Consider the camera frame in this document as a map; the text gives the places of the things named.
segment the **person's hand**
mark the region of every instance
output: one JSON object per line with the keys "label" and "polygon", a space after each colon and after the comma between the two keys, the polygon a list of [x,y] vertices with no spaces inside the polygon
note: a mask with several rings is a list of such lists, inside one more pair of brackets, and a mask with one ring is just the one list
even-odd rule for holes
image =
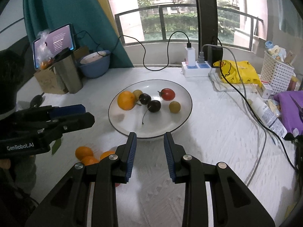
{"label": "person's hand", "polygon": [[0,168],[9,169],[11,167],[10,159],[0,159]]}

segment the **white basket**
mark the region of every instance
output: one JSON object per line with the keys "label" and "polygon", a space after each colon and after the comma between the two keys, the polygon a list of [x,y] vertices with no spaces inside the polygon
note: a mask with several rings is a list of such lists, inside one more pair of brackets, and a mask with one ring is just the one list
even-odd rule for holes
{"label": "white basket", "polygon": [[287,91],[294,68],[278,60],[275,60],[265,51],[264,62],[261,71],[261,80],[269,82],[273,89],[272,94]]}

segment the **green shrub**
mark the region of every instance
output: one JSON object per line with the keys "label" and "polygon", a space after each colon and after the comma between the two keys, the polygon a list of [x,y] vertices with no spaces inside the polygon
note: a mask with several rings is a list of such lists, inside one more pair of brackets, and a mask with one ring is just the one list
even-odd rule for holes
{"label": "green shrub", "polygon": [[[145,40],[161,40],[161,25],[159,15],[141,17]],[[164,14],[167,38],[172,32],[180,30],[188,34],[190,39],[198,39],[197,13]],[[240,27],[240,15],[218,10],[218,36],[222,42],[232,44],[234,28]]]}

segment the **white tablecloth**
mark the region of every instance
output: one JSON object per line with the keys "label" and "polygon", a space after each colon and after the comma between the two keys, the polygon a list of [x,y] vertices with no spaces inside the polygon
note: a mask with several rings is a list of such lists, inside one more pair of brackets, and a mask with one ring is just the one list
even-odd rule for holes
{"label": "white tablecloth", "polygon": [[[98,79],[90,79],[76,94],[46,94],[43,105],[83,104],[95,116],[92,128],[63,135],[62,145],[37,155],[37,183],[31,196],[39,202],[78,160],[75,150],[87,145],[95,157],[115,150],[127,137],[117,132],[108,119],[111,100],[125,87],[146,79],[174,81],[190,93],[193,109],[189,119],[174,134],[175,143],[184,146],[204,163],[226,162],[241,180],[251,175],[261,152],[264,132],[244,108],[238,93],[217,92],[208,77],[185,78],[180,68],[151,72],[145,68],[110,69]],[[254,98],[255,93],[248,94]],[[294,161],[294,145],[284,142]],[[270,136],[249,189],[278,225],[288,205],[294,201],[294,170],[288,164],[281,145]],[[119,226],[181,226],[185,185],[175,185],[169,177],[163,137],[138,140],[132,176],[128,184],[116,188]],[[213,226],[210,191],[209,226]]]}

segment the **metal screw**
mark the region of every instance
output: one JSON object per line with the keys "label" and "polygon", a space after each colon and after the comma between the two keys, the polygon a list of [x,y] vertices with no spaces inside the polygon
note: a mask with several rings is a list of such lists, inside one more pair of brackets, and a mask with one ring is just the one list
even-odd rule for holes
{"label": "metal screw", "polygon": [[183,156],[183,159],[185,159],[185,160],[191,160],[192,156],[189,155],[189,154],[186,154],[186,155]]}
{"label": "metal screw", "polygon": [[220,167],[221,169],[225,169],[227,167],[227,165],[224,162],[220,162],[218,164],[218,167]]}
{"label": "metal screw", "polygon": [[111,154],[111,155],[109,156],[109,159],[110,159],[110,160],[116,160],[116,159],[118,159],[118,155],[116,155],[116,154]]}
{"label": "metal screw", "polygon": [[75,168],[76,168],[77,170],[80,170],[80,169],[83,168],[83,164],[82,164],[82,163],[77,163],[77,164],[75,164]]}

